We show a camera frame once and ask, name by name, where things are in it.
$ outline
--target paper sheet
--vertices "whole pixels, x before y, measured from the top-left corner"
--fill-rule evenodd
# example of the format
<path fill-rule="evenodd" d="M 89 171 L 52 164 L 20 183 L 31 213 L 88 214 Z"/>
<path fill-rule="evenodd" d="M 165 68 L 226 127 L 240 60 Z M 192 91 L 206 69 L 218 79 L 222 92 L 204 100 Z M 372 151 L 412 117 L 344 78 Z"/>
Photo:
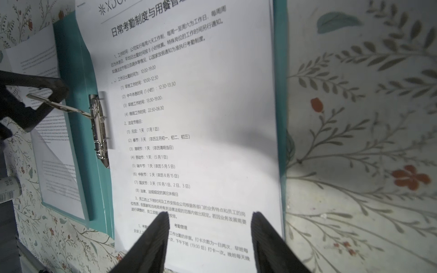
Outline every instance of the paper sheet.
<path fill-rule="evenodd" d="M 19 45 L 7 49 L 15 73 L 59 77 L 53 26 L 50 25 Z M 35 93 L 48 97 L 50 89 L 19 87 L 26 106 L 41 104 L 26 97 Z M 85 219 L 76 180 L 73 152 L 64 112 L 54 109 L 32 131 L 32 143 L 41 195 L 45 203 L 78 218 Z"/>
<path fill-rule="evenodd" d="M 106 115 L 115 247 L 170 214 L 167 268 L 255 272 L 281 234 L 269 1 L 81 1 Z"/>

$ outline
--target leaf pattern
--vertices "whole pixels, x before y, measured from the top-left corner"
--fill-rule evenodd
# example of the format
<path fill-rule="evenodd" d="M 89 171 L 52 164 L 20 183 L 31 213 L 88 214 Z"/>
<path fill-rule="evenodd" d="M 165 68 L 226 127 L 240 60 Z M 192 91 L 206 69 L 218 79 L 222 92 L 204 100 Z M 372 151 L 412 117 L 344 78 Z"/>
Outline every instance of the leaf pattern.
<path fill-rule="evenodd" d="M 344 51 L 343 54 L 349 55 L 349 52 Z M 332 56 L 333 53 L 324 53 L 316 58 L 317 62 L 310 60 L 306 65 L 301 64 L 298 72 L 288 76 L 288 79 L 297 78 L 301 87 L 311 87 L 314 91 L 322 89 L 325 93 L 332 91 L 334 94 L 341 91 L 345 99 L 350 97 L 353 102 L 364 98 L 364 94 L 355 93 L 356 90 L 359 90 L 358 87 L 347 87 L 345 85 L 349 83 L 348 81 L 341 81 L 338 76 L 333 76 L 330 71 L 325 71 L 329 68 Z"/>
<path fill-rule="evenodd" d="M 361 22 L 355 16 L 343 12 L 329 12 L 317 20 L 317 32 L 323 34 L 340 28 L 359 25 L 361 25 Z"/>
<path fill-rule="evenodd" d="M 286 164 L 290 162 L 290 160 L 293 158 L 295 154 L 295 144 L 293 142 L 293 139 L 291 138 L 290 134 L 287 131 L 287 137 L 286 137 Z"/>
<path fill-rule="evenodd" d="M 311 18 L 298 8 L 302 3 L 289 1 L 290 16 Z M 323 4 L 340 7 L 335 1 Z M 361 16 L 358 7 L 352 10 Z M 329 92 L 323 81 L 314 80 L 318 91 L 289 81 L 289 131 L 296 146 L 287 163 L 292 194 L 285 237 L 312 272 L 365 271 L 363 264 L 384 271 L 392 262 L 400 266 L 397 271 L 435 271 L 437 259 L 422 249 L 437 242 L 436 23 L 395 1 L 371 0 L 362 12 L 380 26 L 363 25 L 365 38 L 345 28 L 331 39 L 309 35 L 296 41 L 306 47 L 294 58 L 319 54 L 310 44 L 336 45 L 327 68 L 309 76 L 328 71 L 327 78 L 339 77 L 336 85 L 327 83 Z M 305 29 L 289 27 L 290 34 Z M 302 72 L 290 78 L 308 83 Z M 352 104 L 351 93 L 338 88 L 344 84 L 365 96 Z M 315 96 L 322 111 L 314 110 Z M 386 256 L 400 252 L 396 261 Z M 417 264 L 408 269 L 412 259 Z"/>

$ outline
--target teal folder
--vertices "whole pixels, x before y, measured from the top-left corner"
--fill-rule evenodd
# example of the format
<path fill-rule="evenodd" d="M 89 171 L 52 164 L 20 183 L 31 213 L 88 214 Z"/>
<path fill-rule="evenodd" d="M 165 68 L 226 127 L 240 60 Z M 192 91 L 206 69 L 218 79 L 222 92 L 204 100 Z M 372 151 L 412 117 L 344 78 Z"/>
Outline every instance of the teal folder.
<path fill-rule="evenodd" d="M 287 138 L 287 78 L 288 71 L 287 1 L 274 0 L 274 68 L 276 120 L 282 204 L 285 212 L 285 164 L 292 140 Z M 69 86 L 66 104 L 78 109 L 89 108 L 89 94 L 97 94 L 97 84 L 90 54 L 77 26 L 76 14 L 64 17 L 54 25 L 59 72 Z M 77 165 L 88 208 L 89 227 L 114 237 L 111 176 L 94 151 L 94 139 L 89 119 L 68 113 Z"/>
<path fill-rule="evenodd" d="M 53 24 L 61 79 L 70 89 L 66 104 L 89 111 L 89 94 L 97 94 L 90 53 L 77 26 L 75 12 Z M 77 167 L 88 209 L 89 227 L 114 237 L 111 174 L 97 159 L 91 121 L 68 113 Z"/>

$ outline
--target floral wallpaper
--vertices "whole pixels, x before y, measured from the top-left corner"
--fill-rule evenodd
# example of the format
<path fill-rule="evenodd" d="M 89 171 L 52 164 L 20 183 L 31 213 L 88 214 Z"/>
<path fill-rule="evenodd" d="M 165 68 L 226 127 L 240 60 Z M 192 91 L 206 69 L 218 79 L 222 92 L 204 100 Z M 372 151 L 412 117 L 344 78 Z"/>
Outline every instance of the floral wallpaper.
<path fill-rule="evenodd" d="M 313 272 L 437 270 L 437 3 L 288 2 L 286 242 Z M 0 3 L 3 49 L 74 10 L 74 1 Z M 18 96 L 18 90 L 11 88 Z M 108 235 L 41 205 L 30 135 L 5 151 L 21 181 L 20 240 L 53 272 L 107 272 Z"/>

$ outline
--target document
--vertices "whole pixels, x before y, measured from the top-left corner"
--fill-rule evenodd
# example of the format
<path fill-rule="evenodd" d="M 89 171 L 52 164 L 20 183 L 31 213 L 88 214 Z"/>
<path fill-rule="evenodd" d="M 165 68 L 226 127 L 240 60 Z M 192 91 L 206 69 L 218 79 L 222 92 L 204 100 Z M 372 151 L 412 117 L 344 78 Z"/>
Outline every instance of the document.
<path fill-rule="evenodd" d="M 59 78 L 52 25 L 17 46 L 7 49 L 7 55 L 12 72 Z M 34 109 L 38 108 L 41 102 L 27 98 L 28 93 L 42 97 L 52 94 L 47 88 L 39 90 L 21 86 L 19 90 L 24 104 Z M 76 180 L 74 151 L 70 145 L 67 126 L 69 124 L 64 112 L 54 109 L 31 133 L 41 195 L 46 204 L 85 219 Z"/>
<path fill-rule="evenodd" d="M 165 267 L 255 272 L 282 234 L 270 2 L 76 1 L 107 126 L 116 250 L 170 215 Z"/>

